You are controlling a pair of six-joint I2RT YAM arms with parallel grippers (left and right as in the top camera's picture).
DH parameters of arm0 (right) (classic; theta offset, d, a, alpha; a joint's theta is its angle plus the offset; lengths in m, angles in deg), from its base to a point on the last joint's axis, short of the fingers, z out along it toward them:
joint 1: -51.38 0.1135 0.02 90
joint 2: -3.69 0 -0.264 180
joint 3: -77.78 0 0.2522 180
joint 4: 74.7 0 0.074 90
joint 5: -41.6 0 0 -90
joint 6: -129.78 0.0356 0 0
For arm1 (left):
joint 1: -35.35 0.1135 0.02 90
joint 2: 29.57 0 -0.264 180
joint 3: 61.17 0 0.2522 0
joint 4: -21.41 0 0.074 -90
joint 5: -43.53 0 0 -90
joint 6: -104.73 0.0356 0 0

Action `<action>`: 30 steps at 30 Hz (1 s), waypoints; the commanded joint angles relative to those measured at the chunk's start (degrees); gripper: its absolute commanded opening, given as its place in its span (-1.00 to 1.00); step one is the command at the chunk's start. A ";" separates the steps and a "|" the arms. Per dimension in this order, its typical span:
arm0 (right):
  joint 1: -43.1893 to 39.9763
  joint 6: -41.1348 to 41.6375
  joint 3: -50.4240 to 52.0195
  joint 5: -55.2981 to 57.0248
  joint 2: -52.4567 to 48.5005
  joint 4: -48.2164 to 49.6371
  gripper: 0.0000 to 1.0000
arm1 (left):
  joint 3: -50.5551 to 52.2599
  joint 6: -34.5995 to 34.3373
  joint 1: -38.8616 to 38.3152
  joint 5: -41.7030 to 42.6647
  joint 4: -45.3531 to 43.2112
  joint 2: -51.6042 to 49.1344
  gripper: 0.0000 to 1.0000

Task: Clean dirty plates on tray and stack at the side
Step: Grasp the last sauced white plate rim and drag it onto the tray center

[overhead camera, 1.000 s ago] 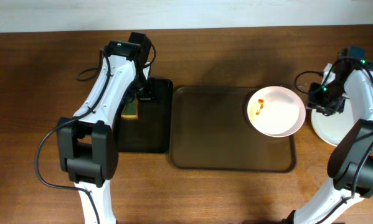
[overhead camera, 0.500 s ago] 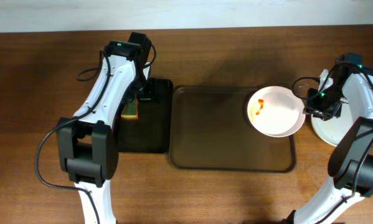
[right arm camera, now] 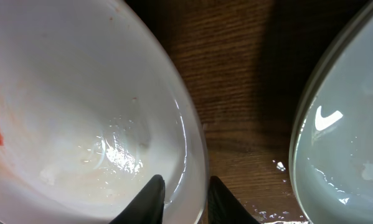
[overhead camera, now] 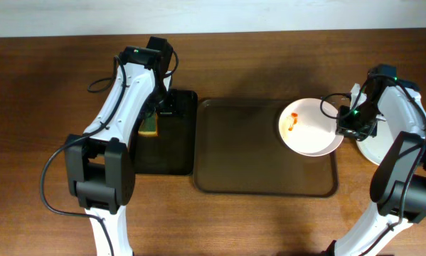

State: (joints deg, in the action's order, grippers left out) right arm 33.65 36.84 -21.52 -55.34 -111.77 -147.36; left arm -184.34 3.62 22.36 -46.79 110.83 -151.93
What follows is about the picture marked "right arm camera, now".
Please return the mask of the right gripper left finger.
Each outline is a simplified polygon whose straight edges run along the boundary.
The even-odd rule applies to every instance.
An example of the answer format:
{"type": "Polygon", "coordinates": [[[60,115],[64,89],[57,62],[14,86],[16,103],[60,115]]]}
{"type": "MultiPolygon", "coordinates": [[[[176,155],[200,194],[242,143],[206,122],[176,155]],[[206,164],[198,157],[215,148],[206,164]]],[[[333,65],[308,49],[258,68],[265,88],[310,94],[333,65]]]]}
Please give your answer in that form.
{"type": "Polygon", "coordinates": [[[152,176],[127,207],[109,224],[162,224],[165,181],[159,174],[152,176]]]}

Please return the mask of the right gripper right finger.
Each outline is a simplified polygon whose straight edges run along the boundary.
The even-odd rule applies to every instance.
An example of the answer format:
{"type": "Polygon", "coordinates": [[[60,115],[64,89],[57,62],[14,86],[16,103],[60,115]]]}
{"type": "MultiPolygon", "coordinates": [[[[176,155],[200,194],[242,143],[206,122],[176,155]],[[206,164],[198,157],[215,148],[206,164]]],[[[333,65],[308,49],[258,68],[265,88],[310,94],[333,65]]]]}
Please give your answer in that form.
{"type": "Polygon", "coordinates": [[[209,224],[260,224],[214,175],[210,177],[207,202],[209,224]]]}

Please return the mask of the pink white plate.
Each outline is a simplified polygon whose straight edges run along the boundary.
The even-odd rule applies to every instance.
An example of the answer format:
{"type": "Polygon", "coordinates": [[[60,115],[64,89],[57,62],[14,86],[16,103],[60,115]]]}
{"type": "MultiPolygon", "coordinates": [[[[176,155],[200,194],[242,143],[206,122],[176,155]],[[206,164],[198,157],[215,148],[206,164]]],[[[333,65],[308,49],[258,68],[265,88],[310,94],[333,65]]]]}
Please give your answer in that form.
{"type": "Polygon", "coordinates": [[[152,176],[197,223],[207,148],[186,87],[124,1],[0,0],[0,221],[108,223],[152,176]]]}

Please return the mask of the pale blue plate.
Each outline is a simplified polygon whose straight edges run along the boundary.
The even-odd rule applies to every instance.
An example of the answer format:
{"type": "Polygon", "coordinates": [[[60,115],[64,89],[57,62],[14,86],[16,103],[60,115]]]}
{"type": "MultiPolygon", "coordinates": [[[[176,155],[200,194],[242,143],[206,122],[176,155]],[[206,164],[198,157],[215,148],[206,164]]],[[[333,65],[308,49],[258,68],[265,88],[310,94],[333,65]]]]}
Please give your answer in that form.
{"type": "Polygon", "coordinates": [[[334,39],[304,88],[289,172],[311,223],[373,223],[373,1],[334,39]]]}

